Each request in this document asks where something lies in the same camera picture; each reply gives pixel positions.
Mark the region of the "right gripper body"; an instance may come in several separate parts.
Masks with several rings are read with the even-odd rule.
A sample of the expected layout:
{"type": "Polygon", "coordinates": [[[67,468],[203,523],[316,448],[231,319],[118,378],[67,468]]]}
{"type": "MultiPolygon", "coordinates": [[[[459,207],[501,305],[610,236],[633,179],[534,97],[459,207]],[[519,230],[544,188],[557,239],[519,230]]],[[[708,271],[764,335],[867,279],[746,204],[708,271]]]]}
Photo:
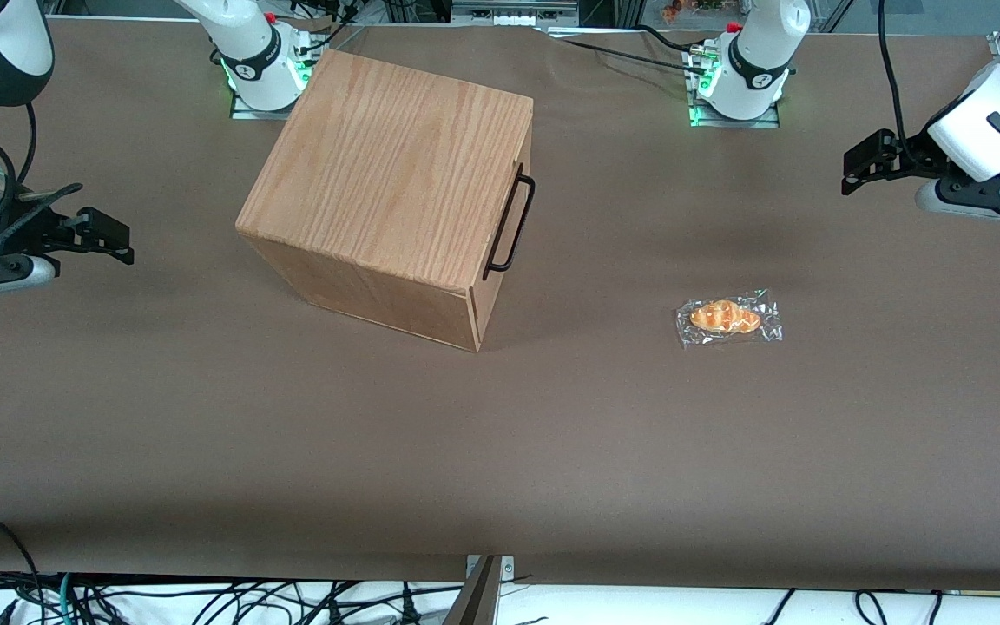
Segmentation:
{"type": "Polygon", "coordinates": [[[16,203],[0,219],[0,256],[40,253],[43,239],[61,226],[63,215],[45,201],[16,203]]]}

